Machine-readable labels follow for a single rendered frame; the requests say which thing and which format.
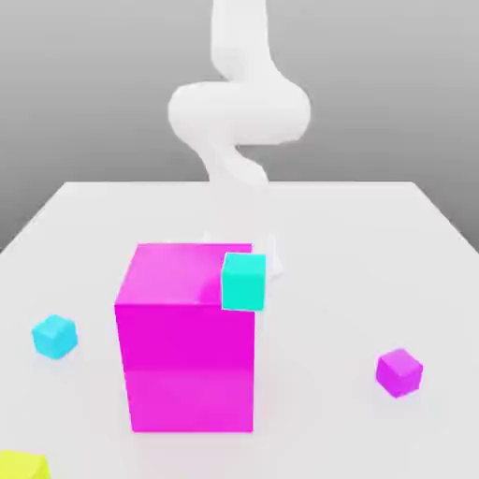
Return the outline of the small sky blue cube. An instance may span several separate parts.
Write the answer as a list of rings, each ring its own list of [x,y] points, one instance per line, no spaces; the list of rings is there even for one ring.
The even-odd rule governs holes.
[[[50,359],[61,359],[79,342],[76,324],[60,315],[51,315],[32,329],[36,351]]]

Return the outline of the large magenta box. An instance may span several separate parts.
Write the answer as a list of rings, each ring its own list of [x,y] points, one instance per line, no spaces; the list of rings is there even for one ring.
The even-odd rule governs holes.
[[[221,306],[225,254],[249,243],[138,245],[115,300],[135,432],[251,432],[254,314]]]

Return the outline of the small yellow cube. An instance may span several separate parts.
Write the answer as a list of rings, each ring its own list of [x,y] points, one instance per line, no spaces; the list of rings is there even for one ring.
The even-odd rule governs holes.
[[[51,473],[43,455],[1,450],[0,479],[51,479]]]

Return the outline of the small purple cube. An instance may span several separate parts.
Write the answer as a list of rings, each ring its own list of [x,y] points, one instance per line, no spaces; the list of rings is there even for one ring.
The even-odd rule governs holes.
[[[396,349],[379,357],[376,381],[397,399],[419,388],[423,369],[423,364],[405,349]]]

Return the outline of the small turquoise cube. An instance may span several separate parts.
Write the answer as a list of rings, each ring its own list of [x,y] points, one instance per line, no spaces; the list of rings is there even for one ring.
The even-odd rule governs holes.
[[[261,312],[265,307],[266,256],[227,253],[222,267],[222,308],[229,311]]]

